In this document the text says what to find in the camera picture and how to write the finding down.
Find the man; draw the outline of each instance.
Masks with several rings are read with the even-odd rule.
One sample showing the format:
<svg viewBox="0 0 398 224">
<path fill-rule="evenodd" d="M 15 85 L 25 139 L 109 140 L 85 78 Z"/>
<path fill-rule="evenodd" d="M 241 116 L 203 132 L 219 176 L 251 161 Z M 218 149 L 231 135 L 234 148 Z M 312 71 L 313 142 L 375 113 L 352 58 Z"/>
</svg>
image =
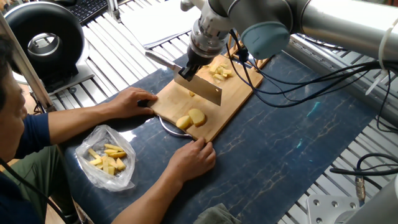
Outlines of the man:
<svg viewBox="0 0 398 224">
<path fill-rule="evenodd" d="M 56 147 L 49 147 L 113 118 L 152 114 L 137 106 L 138 100 L 157 97 L 138 88 L 128 88 L 109 103 L 90 108 L 57 111 L 31 116 L 25 99 L 13 79 L 9 63 L 12 43 L 0 37 L 0 159 L 21 159 L 12 169 L 23 179 L 51 196 L 70 223 L 78 223 Z M 113 223 L 160 223 L 164 213 L 185 181 L 209 171 L 215 165 L 212 143 L 204 139 L 176 150 L 158 181 L 138 200 L 121 212 Z M 0 173 L 1 223 L 44 223 L 46 201 L 10 173 Z"/>
</svg>

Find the white paper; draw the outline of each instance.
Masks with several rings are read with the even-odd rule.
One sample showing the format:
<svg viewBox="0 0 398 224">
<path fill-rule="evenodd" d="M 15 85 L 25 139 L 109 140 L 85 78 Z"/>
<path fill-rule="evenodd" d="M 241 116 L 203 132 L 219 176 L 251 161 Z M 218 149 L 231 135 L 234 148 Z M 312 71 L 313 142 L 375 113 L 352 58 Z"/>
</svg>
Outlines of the white paper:
<svg viewBox="0 0 398 224">
<path fill-rule="evenodd" d="M 200 14 L 197 7 L 183 12 L 180 0 L 169 0 L 121 14 L 121 20 L 141 45 L 149 49 L 190 31 Z"/>
</svg>

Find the keyboard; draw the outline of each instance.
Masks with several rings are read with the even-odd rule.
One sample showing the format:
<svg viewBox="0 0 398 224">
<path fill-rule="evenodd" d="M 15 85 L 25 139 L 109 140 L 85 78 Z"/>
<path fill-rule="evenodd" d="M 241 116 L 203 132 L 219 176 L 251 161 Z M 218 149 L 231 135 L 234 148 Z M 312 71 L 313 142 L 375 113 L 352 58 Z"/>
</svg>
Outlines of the keyboard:
<svg viewBox="0 0 398 224">
<path fill-rule="evenodd" d="M 76 5 L 68 7 L 81 25 L 85 25 L 95 17 L 104 13 L 108 8 L 106 0 L 81 0 Z"/>
</svg>

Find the man's left hand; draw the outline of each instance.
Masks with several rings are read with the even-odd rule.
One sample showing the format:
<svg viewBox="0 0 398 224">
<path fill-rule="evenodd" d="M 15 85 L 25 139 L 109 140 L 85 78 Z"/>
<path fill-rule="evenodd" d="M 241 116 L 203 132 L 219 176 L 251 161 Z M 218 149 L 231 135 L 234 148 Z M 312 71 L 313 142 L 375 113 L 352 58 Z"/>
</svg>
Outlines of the man's left hand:
<svg viewBox="0 0 398 224">
<path fill-rule="evenodd" d="M 119 93 L 109 103 L 105 103 L 106 110 L 111 113 L 111 118 L 129 118 L 142 114 L 153 114 L 148 107 L 139 107 L 139 100 L 157 100 L 157 96 L 140 88 L 129 87 Z"/>
</svg>

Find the navy sleeve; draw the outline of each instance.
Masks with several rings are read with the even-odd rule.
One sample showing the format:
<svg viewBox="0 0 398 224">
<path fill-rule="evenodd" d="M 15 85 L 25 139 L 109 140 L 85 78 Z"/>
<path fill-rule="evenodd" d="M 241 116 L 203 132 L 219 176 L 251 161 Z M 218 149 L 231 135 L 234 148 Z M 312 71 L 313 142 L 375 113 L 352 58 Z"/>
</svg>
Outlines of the navy sleeve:
<svg viewBox="0 0 398 224">
<path fill-rule="evenodd" d="M 16 159 L 50 146 L 49 114 L 28 115 L 24 124 L 25 131 L 19 141 Z"/>
</svg>

